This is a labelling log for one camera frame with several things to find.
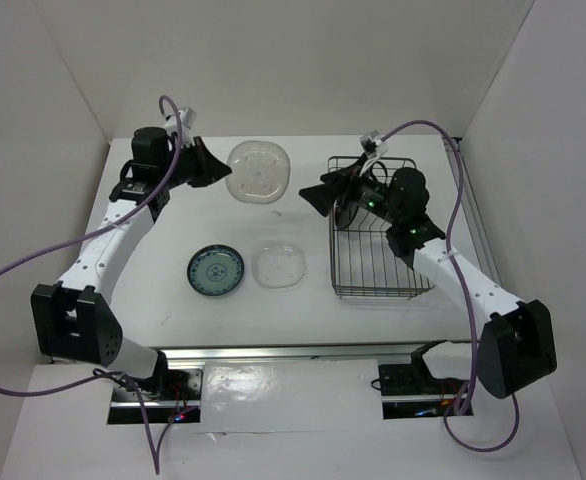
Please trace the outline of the black round plate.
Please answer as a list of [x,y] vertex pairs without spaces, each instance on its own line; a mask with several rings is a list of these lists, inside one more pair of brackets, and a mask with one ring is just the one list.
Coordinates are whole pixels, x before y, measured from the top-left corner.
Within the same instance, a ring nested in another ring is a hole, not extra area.
[[338,200],[333,210],[335,229],[337,231],[348,230],[357,217],[358,211],[359,205],[356,201]]

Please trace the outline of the smoky glass square plate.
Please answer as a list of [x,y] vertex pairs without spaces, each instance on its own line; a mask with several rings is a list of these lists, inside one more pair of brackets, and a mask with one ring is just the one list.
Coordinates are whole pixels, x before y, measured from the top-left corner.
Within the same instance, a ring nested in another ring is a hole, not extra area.
[[225,178],[230,195],[246,204],[278,201],[289,186],[291,162],[277,143],[248,140],[236,145],[227,157],[232,173]]

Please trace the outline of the blue patterned round plate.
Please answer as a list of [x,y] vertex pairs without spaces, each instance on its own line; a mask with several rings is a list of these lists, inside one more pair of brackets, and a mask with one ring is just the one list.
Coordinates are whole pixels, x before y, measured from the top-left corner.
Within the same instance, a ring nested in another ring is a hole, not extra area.
[[189,285],[206,297],[222,297],[233,292],[243,281],[245,263],[234,248],[208,245],[189,260],[186,278]]

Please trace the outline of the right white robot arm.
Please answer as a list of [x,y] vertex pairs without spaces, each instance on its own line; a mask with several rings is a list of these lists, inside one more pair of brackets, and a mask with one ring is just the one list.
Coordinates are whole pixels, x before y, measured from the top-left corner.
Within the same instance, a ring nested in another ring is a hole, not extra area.
[[349,166],[322,175],[299,195],[324,217],[358,207],[388,223],[385,236],[393,255],[468,314],[471,386],[481,384],[505,399],[556,371],[547,306],[503,289],[452,245],[450,234],[427,214],[430,194],[419,170],[402,167],[383,184]]

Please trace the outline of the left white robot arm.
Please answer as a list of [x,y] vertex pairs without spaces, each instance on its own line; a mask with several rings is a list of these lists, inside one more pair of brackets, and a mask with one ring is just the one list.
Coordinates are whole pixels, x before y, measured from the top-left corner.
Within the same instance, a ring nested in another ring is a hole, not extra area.
[[110,308],[113,292],[129,259],[182,185],[202,188],[232,172],[195,137],[181,144],[176,134],[145,127],[131,141],[132,157],[109,195],[102,223],[72,266],[52,285],[31,295],[40,351],[120,371],[134,378],[149,399],[169,390],[165,354],[124,336]]

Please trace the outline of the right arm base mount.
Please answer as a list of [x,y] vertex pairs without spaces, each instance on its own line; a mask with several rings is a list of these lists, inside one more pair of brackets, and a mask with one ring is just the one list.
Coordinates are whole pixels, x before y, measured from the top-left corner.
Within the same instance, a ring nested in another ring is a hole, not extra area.
[[443,417],[453,407],[464,380],[435,378],[421,354],[408,363],[378,365],[378,376],[370,382],[381,395],[384,420]]

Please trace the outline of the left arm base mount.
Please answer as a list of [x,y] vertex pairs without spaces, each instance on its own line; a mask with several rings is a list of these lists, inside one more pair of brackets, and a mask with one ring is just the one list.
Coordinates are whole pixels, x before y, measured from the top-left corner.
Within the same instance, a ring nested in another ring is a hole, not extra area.
[[[168,371],[167,383],[154,392],[145,390],[138,382],[150,425],[167,423],[196,424],[201,421],[202,368]],[[113,385],[108,425],[142,425],[142,410],[137,394],[129,382],[121,376]]]

